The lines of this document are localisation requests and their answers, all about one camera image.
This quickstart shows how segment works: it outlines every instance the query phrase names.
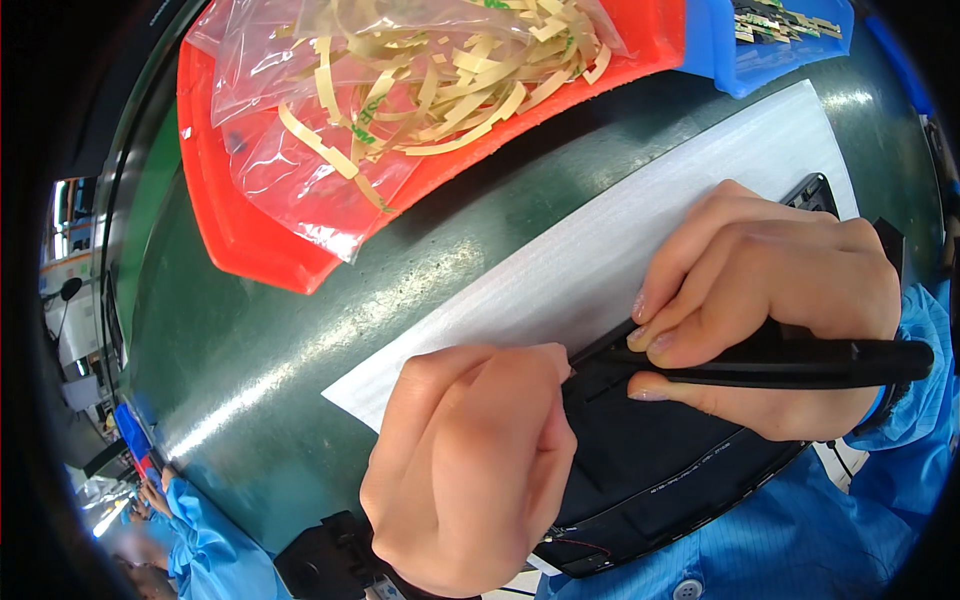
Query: black tweezers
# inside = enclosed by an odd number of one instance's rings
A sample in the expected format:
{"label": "black tweezers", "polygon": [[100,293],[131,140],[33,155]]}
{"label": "black tweezers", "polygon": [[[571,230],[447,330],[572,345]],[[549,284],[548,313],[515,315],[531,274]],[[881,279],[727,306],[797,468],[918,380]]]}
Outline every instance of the black tweezers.
{"label": "black tweezers", "polygon": [[933,350],[924,342],[881,340],[748,339],[689,369],[661,369],[644,352],[609,349],[602,361],[628,363],[670,381],[738,388],[840,390],[926,379]]}

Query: worker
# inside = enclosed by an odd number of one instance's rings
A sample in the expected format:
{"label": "worker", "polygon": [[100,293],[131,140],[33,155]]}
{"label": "worker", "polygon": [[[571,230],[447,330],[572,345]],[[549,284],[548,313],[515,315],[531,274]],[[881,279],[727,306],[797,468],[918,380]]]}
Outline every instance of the worker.
{"label": "worker", "polygon": [[131,565],[152,565],[172,577],[183,600],[288,600],[270,556],[171,467],[162,492],[143,492],[169,525],[150,520],[124,525],[115,552]]}
{"label": "worker", "polygon": [[[679,401],[774,441],[846,436],[870,458],[847,494],[805,451],[704,527],[591,577],[544,576],[538,598],[876,596],[923,529],[956,447],[946,293],[935,299],[918,285],[901,295],[862,219],[838,223],[734,181],[718,185],[653,257],[633,308],[632,350],[660,367],[691,367],[772,317],[826,339],[924,341],[932,372],[889,396],[710,387],[638,372],[627,388],[637,401]],[[557,344],[463,346],[408,361],[361,488],[374,552],[443,596],[513,578],[561,506],[577,446],[560,389],[569,375]]]}

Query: white foam sheet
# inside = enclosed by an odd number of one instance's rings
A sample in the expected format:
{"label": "white foam sheet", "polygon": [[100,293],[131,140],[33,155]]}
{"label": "white foam sheet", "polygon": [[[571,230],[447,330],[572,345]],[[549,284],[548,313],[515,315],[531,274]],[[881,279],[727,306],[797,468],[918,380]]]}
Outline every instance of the white foam sheet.
{"label": "white foam sheet", "polygon": [[777,92],[653,160],[514,252],[323,391],[379,432],[403,363],[458,344],[560,342],[570,354],[630,316],[647,264],[686,211],[731,178],[780,199],[827,176],[857,216],[847,167],[809,81]]}

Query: hand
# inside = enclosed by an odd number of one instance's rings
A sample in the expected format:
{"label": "hand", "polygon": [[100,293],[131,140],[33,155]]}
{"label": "hand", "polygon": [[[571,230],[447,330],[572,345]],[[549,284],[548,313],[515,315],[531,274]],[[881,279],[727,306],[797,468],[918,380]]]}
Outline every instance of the hand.
{"label": "hand", "polygon": [[509,582],[560,511],[577,445],[569,373],[559,344],[407,361],[360,489],[373,551],[438,595]]}
{"label": "hand", "polygon": [[133,511],[140,516],[140,518],[150,517],[150,509],[147,508],[139,497],[133,499]]}
{"label": "hand", "polygon": [[176,476],[177,472],[170,465],[163,468],[163,472],[160,474],[160,486],[163,488],[163,493],[167,493],[167,488],[170,487],[170,480]]}
{"label": "hand", "polygon": [[160,511],[173,518],[174,514],[170,510],[170,504],[167,503],[167,497],[156,490],[154,482],[147,481],[143,484],[143,495],[147,496],[147,501],[150,502],[150,506],[154,507],[155,511]]}
{"label": "hand", "polygon": [[[823,339],[893,339],[900,283],[874,228],[762,200],[720,183],[657,251],[628,338],[663,368],[703,364],[773,317]],[[878,388],[760,390],[631,379],[637,399],[672,399],[750,427],[768,440],[832,440],[853,429]]]}

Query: coat button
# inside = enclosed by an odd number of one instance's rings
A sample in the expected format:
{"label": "coat button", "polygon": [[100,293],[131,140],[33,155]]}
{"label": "coat button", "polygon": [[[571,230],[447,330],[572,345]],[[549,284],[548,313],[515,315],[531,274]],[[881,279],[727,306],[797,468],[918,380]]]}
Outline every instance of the coat button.
{"label": "coat button", "polygon": [[673,600],[697,600],[704,593],[704,585],[695,579],[684,579],[673,588]]}

